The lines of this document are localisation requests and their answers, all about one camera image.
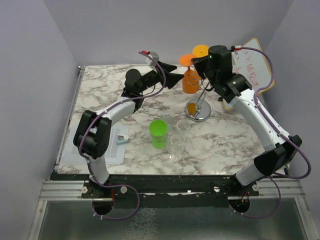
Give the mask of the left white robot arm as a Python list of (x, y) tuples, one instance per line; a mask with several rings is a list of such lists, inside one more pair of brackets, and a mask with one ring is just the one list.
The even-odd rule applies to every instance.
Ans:
[(126, 72), (124, 89), (118, 101), (110, 106), (93, 112), (86, 110), (79, 121), (73, 145), (85, 158), (90, 179), (95, 182), (93, 191), (97, 196), (106, 197), (111, 186), (106, 182), (110, 176), (103, 156), (108, 149), (111, 129), (115, 123), (135, 113), (147, 95), (143, 92), (160, 83), (162, 88), (173, 88), (184, 78), (183, 74), (173, 73), (177, 67), (158, 61), (153, 70), (141, 74), (133, 68)]

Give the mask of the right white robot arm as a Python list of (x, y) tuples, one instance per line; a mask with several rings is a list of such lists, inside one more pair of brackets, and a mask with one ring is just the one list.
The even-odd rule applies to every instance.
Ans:
[(252, 182), (288, 164), (302, 144), (298, 135), (290, 135), (275, 121), (246, 77), (233, 72), (233, 53), (241, 50), (243, 46), (215, 45), (205, 56), (191, 60), (198, 75), (208, 79), (212, 90), (244, 117), (264, 149), (251, 164), (233, 175), (229, 189), (236, 196), (246, 192)]

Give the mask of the orange plastic wine glass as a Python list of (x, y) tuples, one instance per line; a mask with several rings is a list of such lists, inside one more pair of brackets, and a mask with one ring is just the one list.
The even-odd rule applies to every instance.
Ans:
[(182, 90), (186, 94), (195, 94), (200, 87), (199, 76), (196, 71), (191, 69), (191, 66), (193, 65), (192, 59), (195, 57), (194, 54), (189, 53), (181, 56), (179, 59), (180, 65), (187, 67), (182, 79)]

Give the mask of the yellow plastic wine glass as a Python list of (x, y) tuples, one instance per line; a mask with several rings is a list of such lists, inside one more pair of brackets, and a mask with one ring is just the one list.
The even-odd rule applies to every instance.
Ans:
[(207, 45), (199, 44), (193, 48), (192, 54), (197, 58), (202, 58), (208, 55), (208, 49), (209, 47)]

